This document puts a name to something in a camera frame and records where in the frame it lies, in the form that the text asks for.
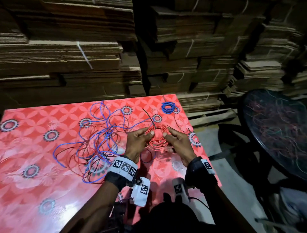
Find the person's left hand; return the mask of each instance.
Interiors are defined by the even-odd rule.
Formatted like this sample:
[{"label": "person's left hand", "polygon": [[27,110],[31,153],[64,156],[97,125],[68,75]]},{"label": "person's left hand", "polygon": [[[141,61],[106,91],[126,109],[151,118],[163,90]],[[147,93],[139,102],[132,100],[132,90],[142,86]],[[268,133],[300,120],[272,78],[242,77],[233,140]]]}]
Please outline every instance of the person's left hand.
[{"label": "person's left hand", "polygon": [[140,159],[140,154],[145,148],[145,143],[150,141],[154,136],[154,131],[145,134],[147,130],[148,127],[127,133],[125,155],[135,164],[137,164]]}]

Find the black round table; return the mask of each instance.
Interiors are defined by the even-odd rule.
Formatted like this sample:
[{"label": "black round table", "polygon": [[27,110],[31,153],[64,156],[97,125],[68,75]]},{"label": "black round table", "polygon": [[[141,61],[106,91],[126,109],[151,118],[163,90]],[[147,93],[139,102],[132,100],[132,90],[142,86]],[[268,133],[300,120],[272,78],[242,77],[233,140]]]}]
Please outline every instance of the black round table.
[{"label": "black round table", "polygon": [[240,123],[274,167],[288,177],[307,181],[307,110],[275,91],[256,89],[238,103]]}]

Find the forearm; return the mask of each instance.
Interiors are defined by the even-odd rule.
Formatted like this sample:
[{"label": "forearm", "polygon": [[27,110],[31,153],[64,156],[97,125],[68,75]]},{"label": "forearm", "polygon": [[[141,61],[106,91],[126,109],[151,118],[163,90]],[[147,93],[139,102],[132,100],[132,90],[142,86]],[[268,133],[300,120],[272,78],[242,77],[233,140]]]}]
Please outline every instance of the forearm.
[{"label": "forearm", "polygon": [[208,187],[206,184],[203,184],[200,187],[200,191],[204,194],[213,220],[218,227],[225,230],[232,228],[236,232],[256,233],[253,227],[225,196],[220,187],[217,185]]},{"label": "forearm", "polygon": [[118,193],[114,184],[105,181],[60,233],[94,233],[100,230],[111,213]]}]

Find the coiled red wire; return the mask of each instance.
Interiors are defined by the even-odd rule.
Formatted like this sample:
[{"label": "coiled red wire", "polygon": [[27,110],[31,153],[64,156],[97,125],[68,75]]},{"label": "coiled red wire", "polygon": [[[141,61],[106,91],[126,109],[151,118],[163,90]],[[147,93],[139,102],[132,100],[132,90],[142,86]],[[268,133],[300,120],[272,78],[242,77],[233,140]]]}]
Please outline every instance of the coiled red wire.
[{"label": "coiled red wire", "polygon": [[[161,123],[155,123],[155,126],[152,125],[149,127],[149,129],[146,131],[146,134],[150,133],[151,131],[155,131],[156,129],[160,129],[162,131],[162,134],[165,132],[169,134],[169,130],[164,124]],[[165,138],[160,137],[155,134],[153,138],[148,142],[148,146],[153,150],[153,151],[166,151],[167,149],[165,148],[168,145],[168,142],[165,140]]]}]

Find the red tablecloth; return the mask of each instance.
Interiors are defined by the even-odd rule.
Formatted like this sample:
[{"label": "red tablecloth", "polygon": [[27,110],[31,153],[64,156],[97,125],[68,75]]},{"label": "red tablecloth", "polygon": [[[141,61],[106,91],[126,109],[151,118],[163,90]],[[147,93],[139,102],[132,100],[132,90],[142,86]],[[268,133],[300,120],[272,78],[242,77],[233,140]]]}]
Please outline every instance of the red tablecloth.
[{"label": "red tablecloth", "polygon": [[[162,96],[108,100],[104,101],[104,104],[111,112],[123,109],[130,127],[148,119],[142,108],[157,122],[161,121],[180,131],[178,124],[181,130],[189,132],[195,153],[207,159],[176,95],[165,95],[165,98],[174,102],[180,112],[164,114],[161,110],[161,103],[164,102]],[[88,123],[88,120],[95,120],[90,114],[90,107],[94,103],[11,109],[4,112],[0,125],[1,232],[59,232],[100,187],[99,184],[84,183],[82,177],[60,166],[52,155],[58,145],[81,140],[78,135],[80,125]],[[94,105],[92,113],[98,108],[99,105]],[[119,115],[113,117],[112,121],[122,124],[123,117],[120,116],[120,111],[117,114]],[[131,130],[150,125],[151,122],[143,122]],[[80,134],[89,134],[92,127],[83,127]],[[126,146],[125,133],[121,133],[121,140],[117,144],[118,153],[123,153]],[[67,165],[71,153],[69,150],[60,153],[59,161]],[[150,158],[149,151],[144,150],[143,161],[150,161]],[[80,169],[78,164],[72,164],[70,167],[76,173],[82,170],[82,166]],[[99,164],[92,178],[104,176],[106,169],[107,163]],[[159,152],[153,161],[143,164],[142,172],[151,181],[149,204],[154,206],[162,202],[163,192],[174,198],[172,179],[184,177],[185,171],[180,157],[169,152]],[[129,187],[125,187],[117,200],[125,198],[128,189]],[[194,196],[202,195],[196,189],[192,193]],[[139,220],[138,211],[139,208],[136,209],[133,222]]]}]

